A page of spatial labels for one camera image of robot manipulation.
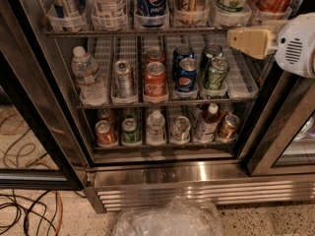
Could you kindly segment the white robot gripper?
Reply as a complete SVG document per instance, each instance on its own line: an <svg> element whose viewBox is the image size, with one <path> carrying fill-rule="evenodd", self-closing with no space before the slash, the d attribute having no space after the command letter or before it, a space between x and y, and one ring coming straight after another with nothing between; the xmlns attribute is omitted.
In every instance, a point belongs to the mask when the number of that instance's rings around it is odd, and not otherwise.
<svg viewBox="0 0 315 236"><path fill-rule="evenodd" d="M263 60L275 54L278 65L303 78L315 78L315 13L301 14L291 20L266 20L264 28L239 28L227 31L230 47Z"/></svg>

